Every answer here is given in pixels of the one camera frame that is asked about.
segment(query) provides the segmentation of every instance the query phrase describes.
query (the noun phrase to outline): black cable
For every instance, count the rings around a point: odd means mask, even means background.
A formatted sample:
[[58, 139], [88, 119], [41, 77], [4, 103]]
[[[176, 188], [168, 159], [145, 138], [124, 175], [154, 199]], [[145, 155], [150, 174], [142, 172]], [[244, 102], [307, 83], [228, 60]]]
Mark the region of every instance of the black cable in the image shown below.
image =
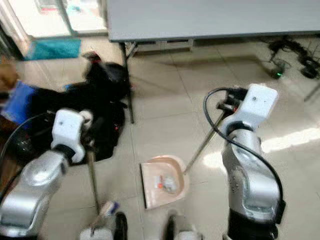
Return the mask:
[[5, 144], [3, 145], [3, 148], [1, 150], [0, 153], [0, 183], [1, 183], [1, 178], [2, 178], [2, 172], [3, 172], [3, 161], [4, 161], [4, 157], [5, 157], [5, 153], [7, 151], [7, 148], [9, 146], [9, 143], [11, 142], [11, 140], [13, 139], [13, 137], [17, 134], [17, 132], [23, 127], [25, 126], [27, 123], [29, 123], [30, 121], [32, 121], [33, 119], [36, 119], [38, 117], [41, 117], [42, 115], [45, 115], [47, 112], [43, 112], [40, 113], [38, 115], [35, 115], [33, 117], [28, 118], [27, 120], [25, 120], [23, 123], [21, 123], [9, 136], [9, 138], [6, 140]]
[[10, 189], [11, 185], [14, 183], [16, 178], [21, 174], [22, 169], [16, 172], [14, 176], [12, 176], [9, 180], [9, 182], [5, 185], [4, 189], [0, 193], [0, 204], [2, 203], [3, 199], [5, 198], [5, 195], [7, 194], [8, 190]]
[[270, 169], [270, 171], [272, 172], [272, 174], [274, 175], [275, 181], [277, 182], [277, 185], [279, 187], [279, 193], [280, 193], [280, 199], [283, 201], [284, 199], [284, 193], [283, 193], [283, 187], [282, 187], [282, 183], [280, 180], [280, 177], [278, 176], [276, 170], [270, 165], [270, 163], [265, 160], [260, 154], [256, 153], [255, 151], [251, 150], [250, 148], [242, 145], [239, 142], [236, 142], [234, 140], [232, 140], [231, 138], [229, 138], [228, 136], [224, 135], [219, 128], [214, 124], [214, 122], [211, 120], [210, 115], [208, 113], [208, 108], [207, 108], [207, 102], [208, 99], [211, 95], [217, 93], [217, 92], [221, 92], [221, 91], [226, 91], [226, 92], [231, 92], [233, 89], [232, 88], [227, 88], [227, 87], [220, 87], [220, 88], [216, 88], [212, 91], [210, 91], [204, 98], [203, 100], [203, 111], [205, 114], [205, 117], [207, 119], [207, 121], [209, 122], [209, 124], [211, 125], [211, 127], [213, 128], [213, 130], [223, 139], [225, 139], [227, 142], [237, 146], [238, 148], [241, 148], [245, 151], [247, 151], [248, 153], [252, 154], [253, 156], [255, 156], [256, 158], [258, 158], [261, 162], [263, 162], [267, 168]]

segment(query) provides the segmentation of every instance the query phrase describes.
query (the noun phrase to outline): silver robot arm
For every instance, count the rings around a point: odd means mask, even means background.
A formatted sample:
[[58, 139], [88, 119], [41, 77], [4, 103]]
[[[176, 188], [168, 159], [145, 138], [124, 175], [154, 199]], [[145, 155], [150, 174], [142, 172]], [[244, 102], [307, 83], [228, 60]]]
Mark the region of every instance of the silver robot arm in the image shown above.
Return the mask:
[[60, 187], [69, 162], [78, 163], [84, 157], [80, 144], [84, 121], [82, 112], [62, 109], [56, 113], [52, 149], [24, 167], [0, 207], [0, 236], [30, 238], [39, 234], [50, 199]]
[[[231, 98], [226, 102], [239, 105], [220, 103], [220, 109], [227, 106], [233, 110], [220, 123], [221, 134], [261, 155], [261, 140], [255, 131], [268, 118], [277, 101], [277, 91], [252, 84], [243, 98]], [[273, 168], [230, 141], [224, 146], [222, 160], [228, 174], [230, 208], [228, 231], [223, 239], [276, 239], [276, 224], [281, 221], [285, 202]]]

